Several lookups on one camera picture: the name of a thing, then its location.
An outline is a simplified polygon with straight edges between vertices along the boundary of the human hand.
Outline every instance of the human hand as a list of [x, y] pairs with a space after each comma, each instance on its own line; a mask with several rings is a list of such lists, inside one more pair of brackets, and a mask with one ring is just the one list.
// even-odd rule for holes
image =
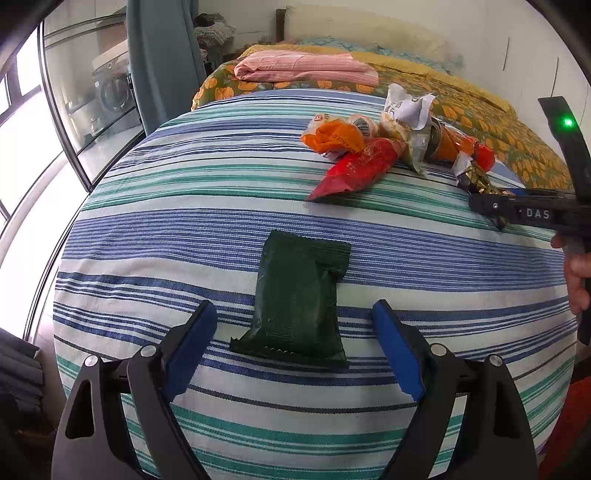
[[[566, 242], [557, 233], [550, 241], [552, 248], [562, 248]], [[584, 286], [584, 278], [591, 278], [591, 253], [564, 256], [564, 279], [569, 292], [570, 311], [578, 315], [589, 308], [591, 297]]]

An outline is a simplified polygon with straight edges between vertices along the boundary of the striped bedsheet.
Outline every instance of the striped bedsheet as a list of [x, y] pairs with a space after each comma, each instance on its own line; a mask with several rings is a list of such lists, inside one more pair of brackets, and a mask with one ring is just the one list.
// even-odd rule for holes
[[[395, 166], [369, 190], [303, 200], [330, 164], [300, 141], [318, 112], [378, 119], [384, 100], [335, 90], [272, 90], [172, 120], [108, 173], [83, 207], [56, 282], [54, 333], [69, 393], [85, 357], [131, 356], [184, 323], [203, 299], [219, 327], [173, 409], [212, 478], [377, 478], [414, 410], [374, 337], [372, 305], [404, 310], [429, 342], [460, 356], [502, 355], [541, 447], [573, 367], [576, 323], [551, 232], [499, 233], [471, 213], [452, 174]], [[497, 165], [502, 186], [517, 185]], [[352, 244], [338, 285], [342, 372], [231, 353], [248, 328], [272, 229]], [[458, 398], [433, 474], [461, 424]], [[156, 473], [131, 398], [129, 430]]]

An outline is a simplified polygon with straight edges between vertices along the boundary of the red snack wrapper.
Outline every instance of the red snack wrapper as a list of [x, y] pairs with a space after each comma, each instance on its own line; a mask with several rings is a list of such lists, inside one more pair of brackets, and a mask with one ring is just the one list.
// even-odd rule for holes
[[474, 145], [474, 160], [484, 171], [489, 171], [495, 166], [495, 152], [488, 145], [477, 143]]
[[332, 167], [308, 197], [314, 200], [331, 193], [358, 192], [374, 183], [404, 153], [406, 143], [372, 138], [360, 154], [347, 153]]

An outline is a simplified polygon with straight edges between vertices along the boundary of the red object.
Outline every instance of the red object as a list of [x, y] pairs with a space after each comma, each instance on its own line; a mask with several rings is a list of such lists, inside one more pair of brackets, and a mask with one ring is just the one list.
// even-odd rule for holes
[[495, 152], [487, 145], [477, 143], [474, 145], [474, 160], [484, 171], [489, 171], [495, 166]]
[[347, 153], [332, 167], [324, 179], [310, 194], [314, 200], [331, 193], [358, 192], [374, 183], [404, 152], [406, 144], [401, 140], [372, 138], [360, 154]]
[[546, 480], [564, 461], [574, 441], [591, 417], [591, 377], [569, 386], [558, 422], [544, 446], [546, 456], [538, 467], [538, 477]]

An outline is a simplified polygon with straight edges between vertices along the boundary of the crumpled wrapper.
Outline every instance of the crumpled wrapper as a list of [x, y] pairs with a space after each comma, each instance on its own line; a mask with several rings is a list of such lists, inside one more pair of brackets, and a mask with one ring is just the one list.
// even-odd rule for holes
[[356, 113], [340, 118], [317, 113], [302, 133], [301, 140], [330, 161], [347, 152], [361, 153], [367, 140], [378, 136], [378, 124], [370, 117]]
[[[452, 167], [452, 172], [457, 178], [458, 186], [470, 194], [495, 193], [498, 195], [515, 196], [509, 190], [493, 186], [482, 167], [464, 152], [458, 153], [457, 159]], [[491, 221], [498, 231], [502, 231], [509, 223], [501, 215], [492, 217]]]
[[431, 137], [431, 104], [435, 95], [412, 97], [397, 83], [388, 87], [384, 111], [379, 120], [380, 135], [403, 140], [408, 150], [402, 160], [415, 172], [423, 173], [423, 158]]

